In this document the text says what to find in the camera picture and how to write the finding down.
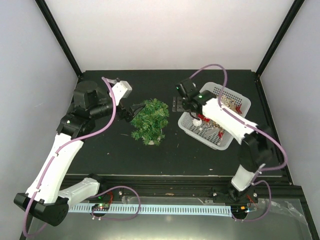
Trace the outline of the small green christmas tree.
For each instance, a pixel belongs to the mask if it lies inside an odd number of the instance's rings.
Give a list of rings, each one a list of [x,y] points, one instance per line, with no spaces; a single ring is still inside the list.
[[[158,146],[165,138],[163,128],[169,123],[169,106],[156,98],[144,100],[142,103],[145,107],[131,121],[135,127],[131,136],[136,141],[142,139],[146,146]]]

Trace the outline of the white perforated plastic basket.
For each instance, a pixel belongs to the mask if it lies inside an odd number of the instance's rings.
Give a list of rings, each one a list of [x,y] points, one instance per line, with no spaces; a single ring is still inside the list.
[[[224,88],[221,96],[221,102],[236,112],[235,107],[242,104],[241,117],[245,117],[251,107],[251,101],[242,94],[229,88]],[[178,120],[178,126],[189,136],[200,141],[214,150],[226,150],[234,137],[224,129],[220,129],[213,121],[201,117],[202,125],[196,127],[193,125],[193,117],[184,112]]]

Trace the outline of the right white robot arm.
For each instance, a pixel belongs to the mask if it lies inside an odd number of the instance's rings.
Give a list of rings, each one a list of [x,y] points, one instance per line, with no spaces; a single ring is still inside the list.
[[[254,184],[266,163],[273,157],[271,141],[264,135],[268,126],[259,126],[242,117],[222,102],[223,86],[219,92],[208,88],[199,90],[190,78],[175,85],[183,112],[196,113],[215,122],[240,145],[237,154],[239,166],[227,189],[228,198],[240,201]]]

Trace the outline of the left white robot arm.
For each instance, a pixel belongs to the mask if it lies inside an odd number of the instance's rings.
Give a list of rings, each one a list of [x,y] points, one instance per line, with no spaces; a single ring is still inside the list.
[[[78,83],[68,113],[60,120],[52,148],[38,176],[24,193],[17,193],[14,203],[25,212],[51,226],[59,225],[69,209],[88,199],[103,199],[108,192],[102,179],[94,174],[61,190],[63,179],[85,140],[106,131],[116,116],[127,122],[144,108],[143,104],[126,109],[121,100],[132,87],[127,81],[102,78],[107,89],[96,82]]]

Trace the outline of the white ball ornament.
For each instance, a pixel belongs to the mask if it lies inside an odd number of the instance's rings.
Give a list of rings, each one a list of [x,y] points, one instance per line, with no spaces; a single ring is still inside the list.
[[[193,119],[192,120],[192,124],[195,126],[195,127],[200,127],[202,125],[202,120],[201,119]]]

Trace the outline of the red star ornament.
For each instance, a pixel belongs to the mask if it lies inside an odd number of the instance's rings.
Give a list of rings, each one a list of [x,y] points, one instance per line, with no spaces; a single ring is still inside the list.
[[[239,104],[239,105],[236,105],[235,106],[235,111],[239,114],[239,115],[242,115],[242,111],[241,111],[241,107],[242,107],[242,104]]]

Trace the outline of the right circuit board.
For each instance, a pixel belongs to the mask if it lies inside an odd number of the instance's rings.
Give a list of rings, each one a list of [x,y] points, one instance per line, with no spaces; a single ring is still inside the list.
[[[257,208],[253,205],[238,205],[238,206],[231,206],[231,212],[233,214],[237,213],[250,213],[256,211]]]

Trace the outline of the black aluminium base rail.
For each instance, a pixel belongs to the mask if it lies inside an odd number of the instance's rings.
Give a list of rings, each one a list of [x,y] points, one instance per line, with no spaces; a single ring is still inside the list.
[[[64,177],[60,190],[80,183],[90,176],[67,175]],[[101,182],[99,193],[111,187],[127,186],[134,189],[140,197],[182,197],[182,198],[213,198],[216,203],[244,203],[246,195],[252,199],[267,199],[268,188],[265,183],[250,186],[239,193],[238,202],[230,199],[227,194],[233,189],[228,177],[178,177],[178,176],[106,176],[93,175]],[[283,184],[271,181],[269,184],[271,198],[276,199],[304,199],[301,186]]]

